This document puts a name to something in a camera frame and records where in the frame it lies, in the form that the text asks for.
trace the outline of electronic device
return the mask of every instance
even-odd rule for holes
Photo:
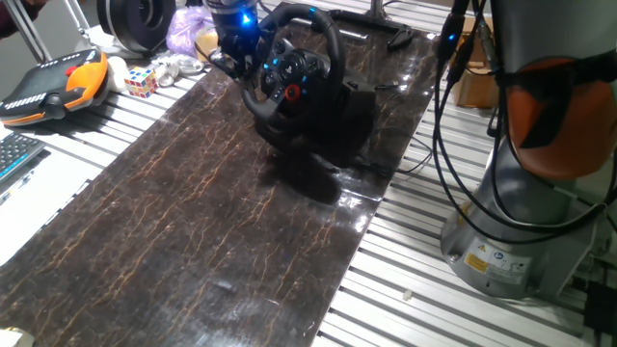
[[[351,165],[372,132],[375,87],[359,72],[346,68],[341,34],[327,13],[309,5],[280,6],[257,25],[254,8],[220,19],[221,50],[210,58],[225,54],[232,59],[233,64],[214,63],[245,83],[242,99],[266,141],[288,151],[303,137],[311,151],[331,163]],[[235,26],[231,24],[234,18],[238,21]],[[315,31],[323,33],[327,57],[296,48],[288,40],[272,42],[277,30],[294,18],[312,21]],[[232,48],[226,50],[221,43],[226,41]],[[267,95],[264,101],[255,94],[260,67],[261,90]]]
[[[6,182],[45,148],[45,143],[11,133],[0,139],[0,184]]]
[[[97,0],[98,21],[126,49],[151,53],[165,41],[175,0]]]
[[[106,97],[107,57],[95,49],[33,67],[0,102],[0,122],[20,126],[58,120],[66,112],[100,104]]]

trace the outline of cardboard box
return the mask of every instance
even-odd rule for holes
[[[457,106],[475,108],[494,108],[499,102],[499,88],[489,68],[470,67],[463,73],[459,83],[452,87],[454,103]]]
[[[493,21],[485,19],[491,29]],[[469,36],[475,18],[467,17],[463,26],[463,35],[459,45]],[[468,69],[461,77],[461,81],[452,88],[452,95],[457,106],[475,108],[494,108],[499,101],[499,89],[494,76],[487,76],[491,72],[489,64],[482,50],[480,38],[473,43],[473,53],[469,59]]]

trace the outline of metal bracket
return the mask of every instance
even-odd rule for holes
[[[26,13],[26,9],[23,8],[21,1],[4,0],[4,3],[13,19],[13,23],[19,29],[19,33],[21,33],[37,62],[39,64],[50,62],[52,60],[51,55],[40,39],[39,32],[32,20],[30,20],[28,13]]]

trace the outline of keyboard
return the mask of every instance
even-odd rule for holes
[[[0,140],[0,184],[6,182],[30,160],[37,157],[45,143],[12,133]]]

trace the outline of steering wheel button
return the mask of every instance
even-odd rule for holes
[[[300,87],[296,85],[289,85],[285,89],[285,98],[289,102],[295,102],[300,99]]]
[[[285,44],[282,41],[278,41],[274,45],[274,52],[277,54],[282,54],[285,52]]]

